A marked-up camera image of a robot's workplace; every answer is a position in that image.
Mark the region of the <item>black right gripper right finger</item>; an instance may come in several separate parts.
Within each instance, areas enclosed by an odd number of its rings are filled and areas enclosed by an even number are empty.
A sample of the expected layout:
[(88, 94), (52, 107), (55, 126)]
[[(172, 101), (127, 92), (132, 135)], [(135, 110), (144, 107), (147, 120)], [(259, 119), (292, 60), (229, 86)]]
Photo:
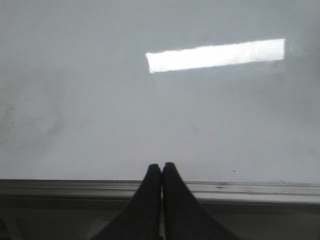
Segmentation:
[(182, 180), (176, 166), (167, 162), (162, 171), (165, 236), (168, 240), (238, 240), (214, 220)]

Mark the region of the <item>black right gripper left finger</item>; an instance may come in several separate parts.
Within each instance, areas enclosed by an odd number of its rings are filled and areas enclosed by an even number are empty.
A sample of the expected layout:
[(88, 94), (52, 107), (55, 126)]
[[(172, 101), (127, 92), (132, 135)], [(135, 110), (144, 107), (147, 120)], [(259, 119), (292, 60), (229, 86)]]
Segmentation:
[(148, 166), (143, 181), (123, 211), (94, 240), (160, 240), (162, 172)]

